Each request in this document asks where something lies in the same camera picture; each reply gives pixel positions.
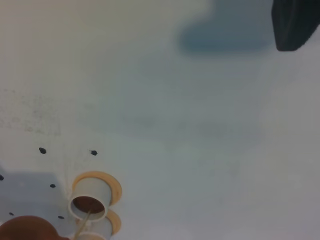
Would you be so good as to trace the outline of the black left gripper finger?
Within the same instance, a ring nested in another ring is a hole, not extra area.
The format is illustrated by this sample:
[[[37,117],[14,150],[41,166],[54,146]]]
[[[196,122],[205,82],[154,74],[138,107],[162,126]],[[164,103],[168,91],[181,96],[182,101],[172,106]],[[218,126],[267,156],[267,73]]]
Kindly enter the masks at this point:
[[[274,0],[271,19],[276,49],[293,52],[301,48],[320,25],[318,0]]]

